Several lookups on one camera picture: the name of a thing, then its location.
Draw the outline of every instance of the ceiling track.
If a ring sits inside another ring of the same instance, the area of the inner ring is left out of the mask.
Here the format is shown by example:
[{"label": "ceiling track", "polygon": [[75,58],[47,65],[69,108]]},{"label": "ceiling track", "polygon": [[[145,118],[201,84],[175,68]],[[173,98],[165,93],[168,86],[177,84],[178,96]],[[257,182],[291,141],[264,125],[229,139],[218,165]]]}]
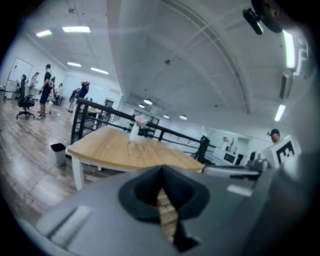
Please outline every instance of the ceiling track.
[{"label": "ceiling track", "polygon": [[199,14],[197,14],[195,11],[193,11],[191,8],[186,6],[185,4],[181,3],[178,0],[162,0],[161,4],[163,6],[166,6],[174,11],[176,11],[178,14],[187,17],[190,19],[191,22],[195,26],[197,26],[199,29],[202,29],[203,27],[206,27],[203,30],[204,35],[216,46],[218,51],[221,53],[222,57],[226,61],[227,65],[229,66],[237,84],[239,87],[239,90],[241,92],[241,97],[244,102],[244,106],[246,109],[246,112],[248,114],[251,114],[251,108],[249,104],[249,98],[248,98],[248,92],[247,88],[241,78],[240,71],[237,67],[237,64],[233,60],[232,56],[229,54],[229,51],[227,47],[223,44],[223,41],[221,40],[221,37],[219,34],[212,28],[211,25],[208,25],[208,22],[203,19]]}]

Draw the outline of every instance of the trash can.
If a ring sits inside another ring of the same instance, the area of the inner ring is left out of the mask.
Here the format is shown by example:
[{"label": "trash can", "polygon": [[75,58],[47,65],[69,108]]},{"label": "trash can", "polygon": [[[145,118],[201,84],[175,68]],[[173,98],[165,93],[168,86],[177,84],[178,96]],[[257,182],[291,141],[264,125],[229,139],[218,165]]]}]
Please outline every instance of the trash can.
[{"label": "trash can", "polygon": [[56,166],[61,167],[66,164],[66,147],[58,143],[51,145],[52,159]]}]

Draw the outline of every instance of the flower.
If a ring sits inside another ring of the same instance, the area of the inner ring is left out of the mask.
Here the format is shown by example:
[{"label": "flower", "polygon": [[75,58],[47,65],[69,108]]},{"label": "flower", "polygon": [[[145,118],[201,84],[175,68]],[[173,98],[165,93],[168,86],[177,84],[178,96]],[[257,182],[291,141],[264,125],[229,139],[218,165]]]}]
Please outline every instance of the flower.
[{"label": "flower", "polygon": [[134,120],[137,126],[145,126],[148,123],[148,120],[142,115],[135,116]]}]

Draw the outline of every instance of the white ceiling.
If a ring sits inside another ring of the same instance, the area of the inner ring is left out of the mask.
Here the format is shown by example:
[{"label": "white ceiling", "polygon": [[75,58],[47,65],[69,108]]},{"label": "white ceiling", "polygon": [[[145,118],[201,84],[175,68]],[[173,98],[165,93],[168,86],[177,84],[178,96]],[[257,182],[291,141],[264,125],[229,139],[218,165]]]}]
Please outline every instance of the white ceiling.
[{"label": "white ceiling", "polygon": [[[24,30],[69,69],[108,71],[126,102],[149,98],[145,110],[159,116],[214,110],[273,122],[282,103],[284,39],[266,28],[256,35],[242,16],[249,7],[250,0],[55,0]],[[67,34],[63,26],[90,26],[91,33]],[[46,29],[53,35],[35,36]],[[305,81],[297,81],[288,110],[305,92]]]}]

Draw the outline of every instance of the wooden floor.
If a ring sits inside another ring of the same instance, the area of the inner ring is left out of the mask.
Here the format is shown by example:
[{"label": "wooden floor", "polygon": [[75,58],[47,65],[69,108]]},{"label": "wooden floor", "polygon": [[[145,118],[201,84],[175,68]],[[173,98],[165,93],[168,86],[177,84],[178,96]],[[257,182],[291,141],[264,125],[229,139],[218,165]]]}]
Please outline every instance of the wooden floor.
[{"label": "wooden floor", "polygon": [[[37,116],[39,103],[30,108]],[[1,192],[13,213],[32,225],[52,207],[76,192],[71,160],[58,168],[51,159],[50,145],[70,145],[72,114],[62,106],[50,106],[51,115],[36,120],[16,114],[21,111],[16,100],[3,104],[0,119],[0,185]],[[86,184],[119,174],[117,171],[98,171],[83,165]],[[163,231],[172,241],[177,212],[162,191],[158,197]]]}]

